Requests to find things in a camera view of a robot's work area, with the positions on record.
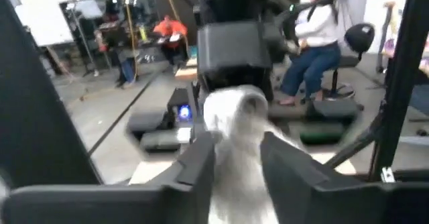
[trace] orange jacket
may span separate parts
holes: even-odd
[[[176,33],[186,36],[188,29],[186,29],[186,26],[180,23],[180,21],[165,19],[155,26],[154,32],[160,33],[162,36],[169,36]],[[179,42],[170,42],[166,45],[171,48],[176,48],[179,45]]]

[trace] gray floor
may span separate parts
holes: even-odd
[[[140,83],[127,90],[114,89],[115,72],[107,72],[99,78],[90,80],[79,80],[72,83],[69,79],[56,80],[56,87],[65,104],[68,106],[70,116],[79,131],[86,148],[91,149],[99,138],[106,132],[109,126],[118,118],[118,116],[127,108],[130,102],[141,91],[144,84],[151,77],[151,72],[156,72],[166,67],[165,63],[144,66],[143,76]],[[375,73],[375,57],[365,56],[358,65],[358,69],[371,78],[380,78]],[[330,73],[326,74],[326,83],[331,78]],[[374,84],[365,78],[358,70],[341,70],[339,74],[341,82],[351,83],[357,91],[356,100],[365,106],[362,118],[357,123],[355,131],[350,134],[352,139],[354,135],[359,134],[365,129],[377,114],[380,100],[384,95],[383,89],[368,90],[367,87],[373,87]],[[113,184],[128,179],[133,174],[137,165],[147,157],[138,151],[135,143],[125,133],[125,124],[134,111],[156,111],[164,109],[166,102],[170,98],[175,87],[182,83],[176,82],[171,72],[157,77],[150,87],[138,98],[130,110],[118,122],[113,131],[104,139],[99,148],[91,156],[98,171],[101,173],[107,184]],[[77,100],[83,94],[87,94],[84,101]],[[416,110],[410,108],[408,117],[421,116]],[[414,135],[415,131],[421,126],[421,123],[404,123],[402,135]],[[312,153],[331,153],[334,154],[340,146],[325,148],[310,148]],[[367,172],[371,160],[372,146],[369,146],[356,156],[351,158],[350,162],[356,172]],[[395,155],[393,168],[429,168],[429,146],[411,146],[400,144]],[[0,197],[4,190],[0,184]]]

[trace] blue light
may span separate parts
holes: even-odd
[[[192,118],[192,113],[189,105],[179,107],[178,117],[180,121],[189,121]]]

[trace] person sitting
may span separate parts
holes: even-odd
[[[280,86],[280,90],[288,97],[279,101],[280,105],[295,104],[296,93],[303,81],[306,85],[306,98],[315,94],[315,101],[323,100],[323,73],[338,66],[341,58],[337,23],[338,11],[333,1],[303,11],[298,16],[295,31],[301,53],[299,56],[290,56],[292,65]]]
[[[178,40],[174,42],[166,40],[161,45],[162,54],[171,66],[176,66],[174,64],[174,57],[177,54],[181,55],[183,60],[186,60],[186,47],[183,39],[186,37],[188,29],[185,25],[180,23],[180,21],[170,19],[169,16],[165,16],[164,20],[155,26],[154,32],[159,33],[162,37],[179,35]]]

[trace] chair headrest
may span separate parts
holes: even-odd
[[[358,23],[350,27],[345,34],[345,42],[351,50],[362,54],[371,47],[375,35],[374,26],[370,23]]]

